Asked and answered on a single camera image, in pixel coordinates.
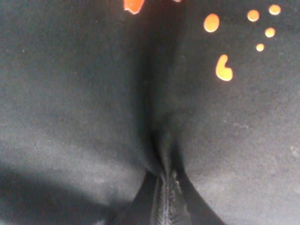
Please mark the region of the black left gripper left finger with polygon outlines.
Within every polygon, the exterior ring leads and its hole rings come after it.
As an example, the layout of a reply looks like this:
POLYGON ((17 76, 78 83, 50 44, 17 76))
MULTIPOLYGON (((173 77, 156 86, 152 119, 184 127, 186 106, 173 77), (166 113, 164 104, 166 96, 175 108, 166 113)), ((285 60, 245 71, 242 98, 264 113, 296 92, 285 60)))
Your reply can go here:
POLYGON ((150 172, 145 174, 133 202, 112 222, 113 225, 150 225, 160 181, 150 172))

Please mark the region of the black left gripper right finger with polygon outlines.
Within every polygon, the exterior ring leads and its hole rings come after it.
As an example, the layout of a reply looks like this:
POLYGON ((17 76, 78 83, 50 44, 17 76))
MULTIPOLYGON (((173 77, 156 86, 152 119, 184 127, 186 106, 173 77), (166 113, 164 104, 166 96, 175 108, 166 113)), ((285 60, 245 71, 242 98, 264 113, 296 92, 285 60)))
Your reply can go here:
POLYGON ((199 195, 184 171, 177 172, 177 181, 179 182, 193 225, 225 225, 225 222, 199 195))

